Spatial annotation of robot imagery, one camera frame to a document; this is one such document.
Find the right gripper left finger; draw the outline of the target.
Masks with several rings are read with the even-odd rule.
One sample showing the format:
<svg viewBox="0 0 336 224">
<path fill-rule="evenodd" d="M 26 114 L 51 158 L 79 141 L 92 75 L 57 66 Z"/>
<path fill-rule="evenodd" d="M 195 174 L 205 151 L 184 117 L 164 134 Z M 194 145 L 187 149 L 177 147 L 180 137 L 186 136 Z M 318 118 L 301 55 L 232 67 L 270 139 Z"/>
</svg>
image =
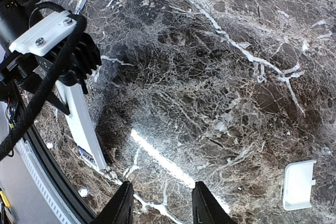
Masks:
<svg viewBox="0 0 336 224">
<path fill-rule="evenodd" d="M 90 224 L 132 224 L 133 185 L 125 181 Z"/>
</svg>

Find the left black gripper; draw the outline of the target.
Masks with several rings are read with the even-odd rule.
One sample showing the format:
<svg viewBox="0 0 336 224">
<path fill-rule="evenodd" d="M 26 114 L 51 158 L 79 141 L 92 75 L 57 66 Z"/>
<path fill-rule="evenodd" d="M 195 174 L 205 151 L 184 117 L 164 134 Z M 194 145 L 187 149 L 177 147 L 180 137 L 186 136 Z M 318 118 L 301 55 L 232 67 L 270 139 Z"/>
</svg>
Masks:
<svg viewBox="0 0 336 224">
<path fill-rule="evenodd" d="M 13 52 L 1 62 L 1 101 L 6 101 L 13 90 L 12 84 L 16 84 L 23 90 L 35 94 L 42 78 L 34 72 L 38 67 L 35 55 Z M 51 92 L 47 101 L 65 115 L 70 115 L 69 106 L 57 98 Z"/>
</svg>

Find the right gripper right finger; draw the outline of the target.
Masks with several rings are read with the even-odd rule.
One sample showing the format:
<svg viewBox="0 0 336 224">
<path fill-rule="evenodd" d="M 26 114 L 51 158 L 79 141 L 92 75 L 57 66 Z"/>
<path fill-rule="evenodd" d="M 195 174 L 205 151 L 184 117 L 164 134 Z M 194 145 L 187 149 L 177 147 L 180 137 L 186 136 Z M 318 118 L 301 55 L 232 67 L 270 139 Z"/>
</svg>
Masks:
<svg viewBox="0 0 336 224">
<path fill-rule="evenodd" d="M 235 224 L 202 181 L 192 190 L 192 210 L 193 224 Z"/>
</svg>

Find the white remote control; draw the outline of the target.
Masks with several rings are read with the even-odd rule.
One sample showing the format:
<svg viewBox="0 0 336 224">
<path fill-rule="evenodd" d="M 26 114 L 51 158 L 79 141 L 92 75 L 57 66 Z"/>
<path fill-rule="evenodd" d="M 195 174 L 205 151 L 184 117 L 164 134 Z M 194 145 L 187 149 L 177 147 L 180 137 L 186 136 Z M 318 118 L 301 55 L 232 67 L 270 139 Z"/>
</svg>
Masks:
<svg viewBox="0 0 336 224">
<path fill-rule="evenodd" d="M 68 106 L 70 114 L 66 116 L 72 138 L 77 144 L 81 158 L 94 170 L 107 167 L 88 108 L 82 87 L 79 84 L 68 87 L 56 82 L 61 101 Z"/>
</svg>

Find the white battery cover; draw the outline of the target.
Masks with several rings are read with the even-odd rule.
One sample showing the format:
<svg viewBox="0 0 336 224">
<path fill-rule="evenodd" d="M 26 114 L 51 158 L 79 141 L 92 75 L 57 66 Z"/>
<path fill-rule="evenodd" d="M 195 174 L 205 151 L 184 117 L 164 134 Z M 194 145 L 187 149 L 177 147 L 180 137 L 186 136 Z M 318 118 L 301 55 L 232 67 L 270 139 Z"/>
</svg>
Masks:
<svg viewBox="0 0 336 224">
<path fill-rule="evenodd" d="M 316 184 L 313 178 L 313 168 L 317 161 L 290 163 L 286 166 L 283 181 L 282 205 L 284 210 L 293 211 L 311 208 L 312 186 Z"/>
</svg>

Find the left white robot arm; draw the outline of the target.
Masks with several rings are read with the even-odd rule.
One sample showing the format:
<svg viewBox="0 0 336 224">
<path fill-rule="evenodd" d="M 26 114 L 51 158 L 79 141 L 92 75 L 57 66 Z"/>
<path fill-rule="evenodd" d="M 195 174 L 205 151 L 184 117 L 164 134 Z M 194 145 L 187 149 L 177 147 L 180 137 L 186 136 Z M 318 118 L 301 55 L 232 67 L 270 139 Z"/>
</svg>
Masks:
<svg viewBox="0 0 336 224">
<path fill-rule="evenodd" d="M 35 7 L 25 7 L 16 0 L 1 0 L 1 46 L 5 48 L 5 58 L 1 60 L 1 101 L 7 103 L 12 119 L 17 119 L 23 109 L 18 87 L 35 94 L 42 78 L 34 72 L 43 60 L 48 60 L 47 71 L 59 58 L 66 40 L 56 45 L 56 52 L 48 52 L 40 57 L 30 53 L 20 54 L 9 51 L 10 43 L 28 30 L 29 26 L 42 20 L 41 9 L 62 12 L 65 9 L 52 2 L 43 2 Z"/>
</svg>

